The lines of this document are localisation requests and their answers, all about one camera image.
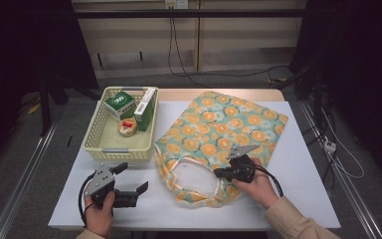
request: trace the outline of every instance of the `white basket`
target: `white basket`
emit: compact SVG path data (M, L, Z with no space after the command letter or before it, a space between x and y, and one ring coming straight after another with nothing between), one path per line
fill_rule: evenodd
M149 161L153 154L154 131L158 108L156 88L153 119L146 131L137 131L131 137L124 137L117 131L118 122L113 119L103 102L117 93L125 91L134 97L138 105L149 87L108 87L104 89L97 104L92 121L83 140L83 148L98 161L141 162Z

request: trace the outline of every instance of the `small box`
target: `small box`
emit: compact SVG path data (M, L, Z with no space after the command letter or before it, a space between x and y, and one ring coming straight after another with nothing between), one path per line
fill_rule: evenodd
M136 103L134 98L126 92L119 92L114 97L104 101L103 105L116 121L134 117Z
M134 112L138 130L140 131L146 131L153 119L156 95L157 91L155 88L148 88Z

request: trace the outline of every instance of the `sleeve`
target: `sleeve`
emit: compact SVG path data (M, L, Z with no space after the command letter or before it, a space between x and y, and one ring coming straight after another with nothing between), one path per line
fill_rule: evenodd
M265 213L267 221L284 238L339 238L329 230L305 218L286 198L281 197Z
M89 230L84 230L82 232L82 234L80 234L77 239L104 239L103 237L100 237L96 234L94 234L93 232L89 231Z

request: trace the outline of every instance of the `orange flower pattern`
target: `orange flower pattern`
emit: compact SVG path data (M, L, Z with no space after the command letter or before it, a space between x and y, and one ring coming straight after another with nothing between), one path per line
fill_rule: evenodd
M267 166L285 129L287 116L255 103L215 92L205 92L192 101L166 134L156 143L155 158L160 178L178 202L219 207L241 191L219 179L213 195L183 188L172 170L186 157L210 170L229 166L226 156L233 146L259 144L249 156Z

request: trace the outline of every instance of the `round food item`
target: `round food item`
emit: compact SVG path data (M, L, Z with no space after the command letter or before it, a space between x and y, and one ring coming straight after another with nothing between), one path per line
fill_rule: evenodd
M122 136L133 136L137 132L137 122L134 118L123 119L117 125L117 130Z

